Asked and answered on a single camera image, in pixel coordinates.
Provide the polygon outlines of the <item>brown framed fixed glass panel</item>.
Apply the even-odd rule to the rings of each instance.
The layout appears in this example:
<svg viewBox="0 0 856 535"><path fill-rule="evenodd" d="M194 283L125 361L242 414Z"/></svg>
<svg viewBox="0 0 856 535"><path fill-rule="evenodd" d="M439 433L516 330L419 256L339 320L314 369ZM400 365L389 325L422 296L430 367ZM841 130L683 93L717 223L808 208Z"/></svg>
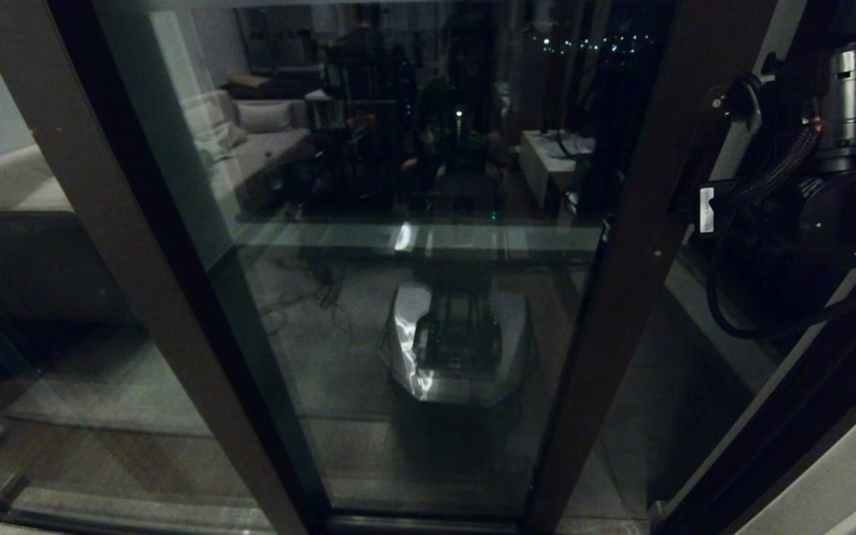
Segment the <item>brown framed fixed glass panel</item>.
<svg viewBox="0 0 856 535"><path fill-rule="evenodd" d="M0 0L0 75L123 297L278 535L318 528L298 420L149 22L116 64L89 0ZM123 70L150 74L132 97Z"/></svg>

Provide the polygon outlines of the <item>brown framed sliding glass door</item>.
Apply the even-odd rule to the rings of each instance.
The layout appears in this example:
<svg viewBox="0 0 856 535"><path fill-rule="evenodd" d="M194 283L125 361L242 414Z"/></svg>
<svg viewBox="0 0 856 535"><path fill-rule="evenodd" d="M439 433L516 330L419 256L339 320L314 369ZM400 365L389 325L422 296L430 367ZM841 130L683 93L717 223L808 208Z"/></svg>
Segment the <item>brown framed sliding glass door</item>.
<svg viewBox="0 0 856 535"><path fill-rule="evenodd" d="M677 7L616 223L608 240L599 244L599 261L580 297L537 462L525 488L524 509L514 522L541 531L560 522L675 261L658 263L655 248L662 243L679 169L679 137L710 88L724 87L734 75L760 67L760 57L768 51L765 42L776 34L776 17L789 2L681 0ZM308 459L305 433L285 431L283 440L314 518L366 514L507 521L480 513L336 512Z"/></svg>

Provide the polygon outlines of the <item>dark brown door jamb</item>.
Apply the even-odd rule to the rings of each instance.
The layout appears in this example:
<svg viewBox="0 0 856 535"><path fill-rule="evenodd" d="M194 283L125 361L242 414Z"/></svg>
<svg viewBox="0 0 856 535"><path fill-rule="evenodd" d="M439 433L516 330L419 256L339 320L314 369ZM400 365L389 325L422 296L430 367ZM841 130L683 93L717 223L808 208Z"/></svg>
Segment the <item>dark brown door jamb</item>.
<svg viewBox="0 0 856 535"><path fill-rule="evenodd" d="M833 301L856 300L856 270ZM731 535L856 424L856 309L813 325L706 461L666 503L651 535Z"/></svg>

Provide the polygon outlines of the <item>black side window railing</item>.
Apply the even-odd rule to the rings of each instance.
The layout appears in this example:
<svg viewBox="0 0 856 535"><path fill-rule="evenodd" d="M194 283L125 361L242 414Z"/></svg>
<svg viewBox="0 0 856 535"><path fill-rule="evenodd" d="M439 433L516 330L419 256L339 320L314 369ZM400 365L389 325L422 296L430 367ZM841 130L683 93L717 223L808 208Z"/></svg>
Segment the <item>black side window railing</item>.
<svg viewBox="0 0 856 535"><path fill-rule="evenodd" d="M776 50L764 52L760 57L759 71L755 75L764 76L769 74L772 68L774 68L774 62L777 60L796 59L812 54L813 52L840 47L840 45L847 43L856 43L856 0L806 0L804 10L797 23L794 41L789 44L789 49L785 52ZM750 138L750 145L748 145L744 153L742 162L736 167L733 175L727 178L741 178L752 174L759 167L770 163L772 159L774 157L772 156L770 136L765 133L758 134L754 138ZM808 256L808 264L812 270L816 270L816 268L822 268L822 270L854 270L856 268L832 267L832 265L823 263L818 258L811 256ZM720 268L718 268L718 292L722 307L719 279ZM774 317L768 324L752 326L752 328L785 324L785 322L802 317L806 313L818 311L822 307L809 309L800 315ZM728 315L726 316L734 325L737 325Z"/></svg>

